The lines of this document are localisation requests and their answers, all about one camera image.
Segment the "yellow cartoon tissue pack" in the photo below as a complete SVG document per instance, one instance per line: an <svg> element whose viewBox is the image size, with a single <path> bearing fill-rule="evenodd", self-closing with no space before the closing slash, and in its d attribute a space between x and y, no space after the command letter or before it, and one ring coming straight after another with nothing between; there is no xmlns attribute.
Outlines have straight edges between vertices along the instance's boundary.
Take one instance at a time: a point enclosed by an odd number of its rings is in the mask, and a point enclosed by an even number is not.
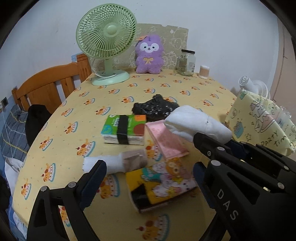
<svg viewBox="0 0 296 241"><path fill-rule="evenodd" d="M180 158L127 172L125 179L132 204L139 213L163 206L197 187Z"/></svg>

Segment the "white bag pack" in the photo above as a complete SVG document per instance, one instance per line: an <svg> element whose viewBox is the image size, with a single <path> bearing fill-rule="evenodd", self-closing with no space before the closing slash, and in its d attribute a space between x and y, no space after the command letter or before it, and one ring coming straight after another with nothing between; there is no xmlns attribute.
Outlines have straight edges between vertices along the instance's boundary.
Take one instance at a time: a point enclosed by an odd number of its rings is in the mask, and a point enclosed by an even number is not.
<svg viewBox="0 0 296 241"><path fill-rule="evenodd" d="M107 175L118 172L126 173L144 168L148 163L146 152L143 149L121 152L115 156L85 157L82 165L84 172L89 172L99 161L104 161L107 166Z"/></svg>

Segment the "pink tissue pack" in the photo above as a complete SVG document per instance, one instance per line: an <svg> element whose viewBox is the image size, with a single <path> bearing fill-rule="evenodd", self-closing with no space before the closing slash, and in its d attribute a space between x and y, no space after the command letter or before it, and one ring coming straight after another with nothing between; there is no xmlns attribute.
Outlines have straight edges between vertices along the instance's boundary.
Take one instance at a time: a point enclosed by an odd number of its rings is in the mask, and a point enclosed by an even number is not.
<svg viewBox="0 0 296 241"><path fill-rule="evenodd" d="M145 125L166 160L181 158L189 154L181 139L165 126L164 120L148 122Z"/></svg>

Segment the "white cloth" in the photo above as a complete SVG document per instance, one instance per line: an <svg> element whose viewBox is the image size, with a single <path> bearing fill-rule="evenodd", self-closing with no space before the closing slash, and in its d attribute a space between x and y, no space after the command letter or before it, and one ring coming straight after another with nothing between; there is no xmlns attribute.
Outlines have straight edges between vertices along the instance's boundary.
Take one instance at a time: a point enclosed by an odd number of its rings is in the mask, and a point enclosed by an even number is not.
<svg viewBox="0 0 296 241"><path fill-rule="evenodd" d="M232 139L232 132L221 122L189 105L176 108L164 120L166 128L175 135L193 142L194 135L202 133L221 144Z"/></svg>

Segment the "green tissue pack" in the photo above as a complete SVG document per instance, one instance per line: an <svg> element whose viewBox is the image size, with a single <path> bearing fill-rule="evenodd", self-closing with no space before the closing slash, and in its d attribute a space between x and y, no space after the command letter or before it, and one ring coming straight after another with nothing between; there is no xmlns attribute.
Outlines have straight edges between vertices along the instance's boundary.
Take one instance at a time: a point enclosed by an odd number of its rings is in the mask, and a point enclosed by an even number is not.
<svg viewBox="0 0 296 241"><path fill-rule="evenodd" d="M109 115L101 135L104 143L144 145L145 115Z"/></svg>

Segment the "black plastic bag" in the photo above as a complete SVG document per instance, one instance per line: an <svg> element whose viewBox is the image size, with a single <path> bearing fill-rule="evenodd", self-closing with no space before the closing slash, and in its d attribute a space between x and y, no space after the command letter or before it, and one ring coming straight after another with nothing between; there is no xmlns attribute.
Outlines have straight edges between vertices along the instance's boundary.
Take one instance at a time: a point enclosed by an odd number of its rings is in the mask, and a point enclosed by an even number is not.
<svg viewBox="0 0 296 241"><path fill-rule="evenodd" d="M134 115L145 115L147 122L153 122L166 119L178 107L177 103L169 102L160 94L156 94L144 103L136 102L132 112Z"/></svg>

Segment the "white bedsheet pile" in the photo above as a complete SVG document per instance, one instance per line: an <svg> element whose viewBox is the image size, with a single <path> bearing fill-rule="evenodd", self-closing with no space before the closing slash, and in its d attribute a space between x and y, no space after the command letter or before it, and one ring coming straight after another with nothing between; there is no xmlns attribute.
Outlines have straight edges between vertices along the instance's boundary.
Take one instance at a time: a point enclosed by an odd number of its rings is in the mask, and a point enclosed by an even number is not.
<svg viewBox="0 0 296 241"><path fill-rule="evenodd" d="M6 179L8 181L11 195L14 194L14 191L16 188L16 182L18 180L18 176L22 167L23 167L23 162L21 160L18 160L15 158L5 159L4 172L5 172Z"/></svg>

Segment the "beige door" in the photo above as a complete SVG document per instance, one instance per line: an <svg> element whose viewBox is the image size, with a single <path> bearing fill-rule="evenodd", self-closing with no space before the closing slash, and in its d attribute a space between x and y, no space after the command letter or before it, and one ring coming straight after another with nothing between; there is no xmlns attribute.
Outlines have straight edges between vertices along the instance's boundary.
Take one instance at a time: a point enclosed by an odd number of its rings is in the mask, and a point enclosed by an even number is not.
<svg viewBox="0 0 296 241"><path fill-rule="evenodd" d="M278 23L278 57L270 97L277 105L295 111L295 50L292 37L280 20Z"/></svg>

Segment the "plaid blue pillow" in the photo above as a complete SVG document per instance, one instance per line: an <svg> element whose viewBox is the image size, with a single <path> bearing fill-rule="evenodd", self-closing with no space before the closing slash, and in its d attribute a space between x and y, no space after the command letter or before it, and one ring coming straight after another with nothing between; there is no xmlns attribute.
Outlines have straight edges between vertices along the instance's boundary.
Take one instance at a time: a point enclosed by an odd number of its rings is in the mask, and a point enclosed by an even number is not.
<svg viewBox="0 0 296 241"><path fill-rule="evenodd" d="M27 116L28 113L15 104L5 119L1 129L1 155L4 159L25 161L30 148L25 131Z"/></svg>

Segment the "white floor fan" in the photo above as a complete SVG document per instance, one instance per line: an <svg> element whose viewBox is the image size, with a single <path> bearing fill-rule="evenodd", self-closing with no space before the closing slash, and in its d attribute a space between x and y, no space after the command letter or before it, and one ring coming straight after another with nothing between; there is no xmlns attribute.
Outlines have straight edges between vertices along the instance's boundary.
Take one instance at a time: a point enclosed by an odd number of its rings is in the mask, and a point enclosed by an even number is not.
<svg viewBox="0 0 296 241"><path fill-rule="evenodd" d="M232 88L230 91L237 95L241 90L247 90L249 92L258 94L267 99L270 99L270 93L266 84L261 80L251 80L248 76L240 77L238 80L240 89Z"/></svg>

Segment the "black garment on chair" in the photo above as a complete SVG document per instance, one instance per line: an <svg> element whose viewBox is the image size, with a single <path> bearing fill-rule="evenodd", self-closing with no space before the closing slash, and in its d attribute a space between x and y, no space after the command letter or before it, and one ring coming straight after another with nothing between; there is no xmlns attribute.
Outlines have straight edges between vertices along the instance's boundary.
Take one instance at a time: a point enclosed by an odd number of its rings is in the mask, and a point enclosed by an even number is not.
<svg viewBox="0 0 296 241"><path fill-rule="evenodd" d="M25 124L26 139L29 147L51 117L48 109L41 104L33 104L28 109L28 116Z"/></svg>

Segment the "green patterned board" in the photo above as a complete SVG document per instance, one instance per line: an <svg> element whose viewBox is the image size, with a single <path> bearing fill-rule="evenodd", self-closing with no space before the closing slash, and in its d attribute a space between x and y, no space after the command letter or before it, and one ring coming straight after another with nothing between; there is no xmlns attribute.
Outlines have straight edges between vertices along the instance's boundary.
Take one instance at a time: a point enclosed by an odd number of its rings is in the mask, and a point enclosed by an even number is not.
<svg viewBox="0 0 296 241"><path fill-rule="evenodd" d="M116 69L135 67L135 47L141 37L147 35L159 35L164 47L164 69L175 69L177 57L182 49L187 49L189 30L176 26L162 26L160 24L137 24L135 40L128 50L113 60Z"/></svg>

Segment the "purple plush bunny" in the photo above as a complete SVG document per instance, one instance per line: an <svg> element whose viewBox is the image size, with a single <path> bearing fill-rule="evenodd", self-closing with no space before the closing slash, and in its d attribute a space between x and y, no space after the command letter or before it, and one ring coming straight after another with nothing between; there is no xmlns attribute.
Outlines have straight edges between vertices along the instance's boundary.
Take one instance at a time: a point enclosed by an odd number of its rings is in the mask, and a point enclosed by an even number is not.
<svg viewBox="0 0 296 241"><path fill-rule="evenodd" d="M161 73L164 47L159 35L148 35L138 42L135 47L136 73Z"/></svg>

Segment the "green desk fan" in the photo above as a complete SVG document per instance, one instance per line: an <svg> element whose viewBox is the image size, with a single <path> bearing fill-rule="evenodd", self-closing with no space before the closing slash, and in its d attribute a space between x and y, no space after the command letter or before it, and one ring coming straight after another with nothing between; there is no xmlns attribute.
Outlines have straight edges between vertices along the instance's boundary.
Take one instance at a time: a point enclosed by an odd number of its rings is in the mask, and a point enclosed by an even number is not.
<svg viewBox="0 0 296 241"><path fill-rule="evenodd" d="M134 14L119 4L96 6L82 17L76 29L77 44L88 57L104 61L104 70L94 71L92 85L113 85L130 78L128 72L113 68L113 58L131 46L136 27Z"/></svg>

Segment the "wall power outlet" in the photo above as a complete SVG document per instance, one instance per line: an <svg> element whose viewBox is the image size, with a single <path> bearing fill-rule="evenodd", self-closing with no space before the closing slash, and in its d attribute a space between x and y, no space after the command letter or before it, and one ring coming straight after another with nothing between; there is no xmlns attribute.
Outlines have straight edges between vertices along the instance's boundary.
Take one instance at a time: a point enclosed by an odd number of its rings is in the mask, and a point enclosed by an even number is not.
<svg viewBox="0 0 296 241"><path fill-rule="evenodd" d="M1 105L2 105L2 108L5 108L8 105L8 99L6 97L2 99Z"/></svg>

